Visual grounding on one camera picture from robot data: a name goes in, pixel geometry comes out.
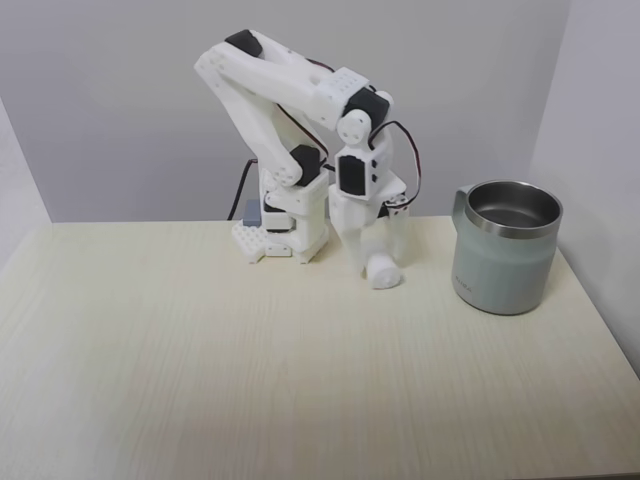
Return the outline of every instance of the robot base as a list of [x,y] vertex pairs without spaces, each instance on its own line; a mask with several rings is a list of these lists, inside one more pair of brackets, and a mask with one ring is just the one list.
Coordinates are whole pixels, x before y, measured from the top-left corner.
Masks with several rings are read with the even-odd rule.
[[286,245],[271,241],[269,233],[263,227],[246,227],[242,220],[232,227],[231,235],[249,263],[258,263],[264,256],[290,257],[293,255],[300,264],[306,264],[329,241],[329,228],[325,226],[318,241],[304,252],[295,252]]

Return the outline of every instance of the white wall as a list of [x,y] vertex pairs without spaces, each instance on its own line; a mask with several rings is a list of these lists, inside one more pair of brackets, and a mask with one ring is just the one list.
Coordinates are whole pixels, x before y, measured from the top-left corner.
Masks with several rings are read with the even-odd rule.
[[459,185],[528,171],[568,5],[3,0],[0,95],[54,221],[222,219],[251,153],[192,65],[254,28],[391,92],[424,158],[414,214],[446,213]]
[[0,100],[0,271],[25,235],[49,223]]
[[640,2],[573,2],[531,168],[561,248],[640,372]]

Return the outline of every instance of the white cylinder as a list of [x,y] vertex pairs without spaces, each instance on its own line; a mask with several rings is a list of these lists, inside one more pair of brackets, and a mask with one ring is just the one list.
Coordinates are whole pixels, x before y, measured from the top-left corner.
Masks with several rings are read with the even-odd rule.
[[386,252],[373,253],[367,259],[367,279],[371,288],[393,288],[402,282],[402,270]]

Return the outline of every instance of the mug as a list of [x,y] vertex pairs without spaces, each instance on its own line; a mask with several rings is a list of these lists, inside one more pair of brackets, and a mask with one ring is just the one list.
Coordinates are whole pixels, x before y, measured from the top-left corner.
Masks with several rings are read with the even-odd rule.
[[556,252],[560,201],[528,183],[493,180],[460,188],[452,217],[456,293],[499,315],[537,307]]

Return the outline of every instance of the white robotic arm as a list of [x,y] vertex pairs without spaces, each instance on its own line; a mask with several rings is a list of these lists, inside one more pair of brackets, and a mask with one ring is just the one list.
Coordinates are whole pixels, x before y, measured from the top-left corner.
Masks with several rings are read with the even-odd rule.
[[[391,276],[373,275],[379,277],[374,287],[387,288],[400,281],[399,269],[384,248],[372,249],[360,234],[379,216],[388,217],[392,256],[400,253],[406,186],[390,170],[391,137],[380,131],[393,100],[347,68],[320,65],[249,30],[215,45],[196,63],[258,159],[266,233],[254,238],[255,228],[238,224],[234,235],[252,261],[293,254],[306,263],[328,239],[329,195],[331,221],[357,269],[367,268],[371,281],[369,260],[381,255],[386,267],[395,268]],[[328,152],[309,120],[337,130],[346,144],[336,155],[336,184],[330,189],[328,173],[320,168]],[[262,246],[252,249],[256,244]]]

